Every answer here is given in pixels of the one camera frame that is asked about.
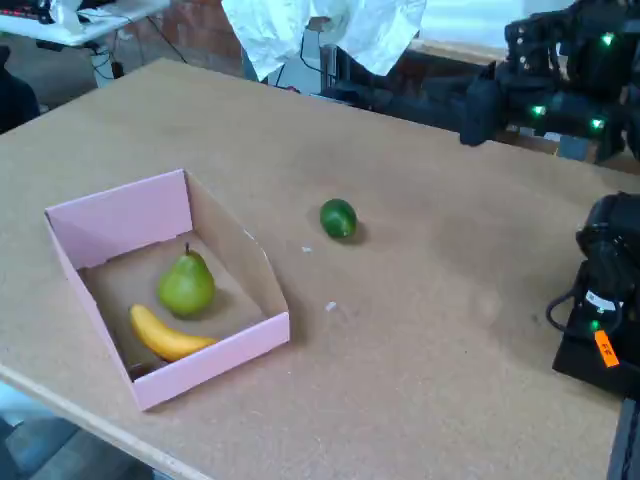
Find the pink cardboard box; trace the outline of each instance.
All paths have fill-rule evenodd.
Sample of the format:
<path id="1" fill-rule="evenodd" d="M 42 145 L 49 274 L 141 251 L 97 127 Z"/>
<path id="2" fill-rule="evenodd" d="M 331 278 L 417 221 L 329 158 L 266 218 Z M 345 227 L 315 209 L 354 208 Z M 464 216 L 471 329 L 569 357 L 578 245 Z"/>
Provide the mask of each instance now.
<path id="1" fill-rule="evenodd" d="M 288 307 L 264 251 L 190 173 L 56 205 L 45 217 L 62 268 L 141 410 L 289 341 Z M 155 288 L 186 241 L 205 259 L 217 291 L 205 312 L 179 319 Z M 133 303 L 172 328 L 221 340 L 167 364 L 135 336 Z"/>

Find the pear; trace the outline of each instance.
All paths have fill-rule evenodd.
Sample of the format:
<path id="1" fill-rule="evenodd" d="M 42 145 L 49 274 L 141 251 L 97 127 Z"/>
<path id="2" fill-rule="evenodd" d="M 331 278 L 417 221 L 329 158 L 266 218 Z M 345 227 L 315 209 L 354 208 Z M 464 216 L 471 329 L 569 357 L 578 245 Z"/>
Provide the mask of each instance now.
<path id="1" fill-rule="evenodd" d="M 198 313 L 211 303 L 216 283 L 198 252 L 185 244 L 185 253 L 159 280 L 156 295 L 178 316 Z"/>

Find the green lime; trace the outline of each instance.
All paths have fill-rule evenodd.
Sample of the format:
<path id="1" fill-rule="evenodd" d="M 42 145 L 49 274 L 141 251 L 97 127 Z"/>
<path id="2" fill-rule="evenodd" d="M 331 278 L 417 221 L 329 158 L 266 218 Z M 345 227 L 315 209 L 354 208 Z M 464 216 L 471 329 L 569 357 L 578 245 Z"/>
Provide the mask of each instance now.
<path id="1" fill-rule="evenodd" d="M 320 224 L 330 237 L 345 238 L 356 233 L 358 218 L 348 202 L 334 198 L 320 209 Z"/>

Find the banana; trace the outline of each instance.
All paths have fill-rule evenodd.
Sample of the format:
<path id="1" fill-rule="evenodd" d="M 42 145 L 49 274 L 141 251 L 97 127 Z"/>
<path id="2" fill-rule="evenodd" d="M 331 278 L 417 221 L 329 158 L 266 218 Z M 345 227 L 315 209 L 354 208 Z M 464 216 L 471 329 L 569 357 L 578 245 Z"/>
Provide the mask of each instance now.
<path id="1" fill-rule="evenodd" d="M 188 335 L 169 328 L 144 305 L 133 305 L 129 314 L 140 341 L 168 362 L 175 362 L 217 343 L 213 338 Z"/>

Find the wooden tabletop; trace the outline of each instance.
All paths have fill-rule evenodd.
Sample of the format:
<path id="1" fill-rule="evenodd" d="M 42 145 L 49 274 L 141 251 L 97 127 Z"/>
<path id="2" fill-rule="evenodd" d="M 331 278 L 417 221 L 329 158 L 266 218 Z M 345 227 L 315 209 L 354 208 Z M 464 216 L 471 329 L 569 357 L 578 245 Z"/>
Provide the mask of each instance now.
<path id="1" fill-rule="evenodd" d="M 408 49 L 460 62 L 477 63 L 478 65 L 503 62 L 508 53 L 506 48 L 487 47 L 462 42 L 438 42 L 427 38 L 413 39 Z"/>
<path id="2" fill-rule="evenodd" d="M 140 413 L 43 210 L 178 167 L 266 250 L 293 341 Z M 0 378 L 177 479 L 601 479 L 620 402 L 551 370 L 543 312 L 619 189 L 640 182 L 155 63 L 0 137 Z M 360 244 L 320 231 L 332 197 Z"/>

